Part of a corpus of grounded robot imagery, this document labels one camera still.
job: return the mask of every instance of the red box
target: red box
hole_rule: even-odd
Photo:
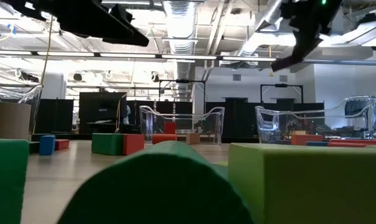
[[[156,144],[163,141],[176,141],[176,134],[153,134],[152,135],[152,144]]]
[[[69,148],[68,139],[56,139],[55,140],[55,150],[67,149]]]
[[[376,140],[331,139],[329,141],[328,146],[334,146],[334,147],[376,146]]]
[[[143,134],[124,134],[123,136],[123,155],[128,156],[145,147]]]
[[[324,136],[315,134],[292,134],[292,145],[306,146],[308,141],[322,141]]]
[[[175,133],[176,133],[176,124],[174,122],[165,122],[164,134],[175,134]]]

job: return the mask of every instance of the yellow-green foam block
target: yellow-green foam block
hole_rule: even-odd
[[[376,223],[376,147],[231,144],[228,179],[255,223]]]

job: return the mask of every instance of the black frame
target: black frame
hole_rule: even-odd
[[[287,87],[299,87],[301,90],[301,104],[304,103],[304,96],[303,96],[303,85],[289,85],[289,84],[261,84],[260,85],[260,103],[264,106],[263,102],[263,86],[274,86],[275,88],[287,88]]]
[[[206,81],[200,81],[200,80],[159,80],[159,101],[161,100],[161,90],[162,90],[161,83],[162,82],[203,83],[203,109],[204,109],[204,111],[206,111]]]

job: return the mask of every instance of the white wall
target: white wall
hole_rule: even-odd
[[[309,65],[297,72],[295,75],[295,81],[298,85],[303,86],[304,102],[314,103],[316,101],[314,65]]]
[[[202,78],[203,68],[197,68],[196,79]],[[232,80],[233,74],[240,74],[241,81]],[[248,98],[250,103],[260,102],[260,85],[275,84],[280,82],[280,75],[287,75],[287,84],[296,84],[294,74],[289,70],[282,70],[270,76],[270,69],[259,71],[258,69],[239,69],[214,68],[206,83],[206,95],[208,102],[223,102],[225,98],[237,97]],[[276,103],[277,98],[294,98],[297,103],[301,101],[300,95],[291,87],[275,88],[270,87],[263,95],[265,103]]]
[[[376,53],[368,60],[376,60]],[[357,95],[376,96],[376,67],[359,65],[314,65],[316,102],[325,109],[338,106],[344,98]],[[326,116],[344,115],[344,105]],[[350,125],[344,119],[327,118],[333,128]]]

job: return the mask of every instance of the pillar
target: pillar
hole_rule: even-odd
[[[65,99],[67,89],[67,73],[47,72],[44,78],[42,99]]]

